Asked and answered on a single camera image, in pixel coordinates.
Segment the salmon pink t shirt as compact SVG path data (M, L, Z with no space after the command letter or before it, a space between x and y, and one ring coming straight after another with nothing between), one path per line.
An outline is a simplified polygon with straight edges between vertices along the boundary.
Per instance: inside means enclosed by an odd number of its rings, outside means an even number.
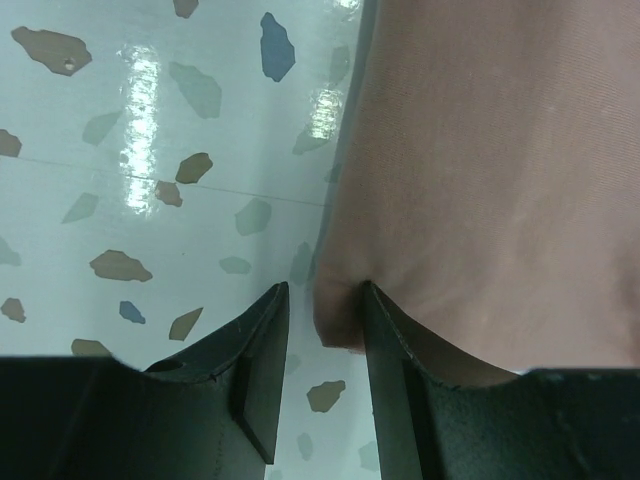
M314 285L362 350L361 286L459 385L639 364L639 5L382 1Z

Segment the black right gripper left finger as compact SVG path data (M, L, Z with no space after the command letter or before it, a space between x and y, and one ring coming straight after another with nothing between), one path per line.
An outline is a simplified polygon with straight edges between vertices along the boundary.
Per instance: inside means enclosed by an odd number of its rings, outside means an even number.
M275 458L289 287L144 371L110 356L1 361L5 479L260 479Z

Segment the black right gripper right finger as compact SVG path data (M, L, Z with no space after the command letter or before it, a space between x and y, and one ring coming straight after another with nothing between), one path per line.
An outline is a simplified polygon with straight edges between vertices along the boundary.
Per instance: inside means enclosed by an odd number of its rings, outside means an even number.
M639 373L537 369L463 387L425 368L418 326L377 286L361 311L385 479L635 479Z

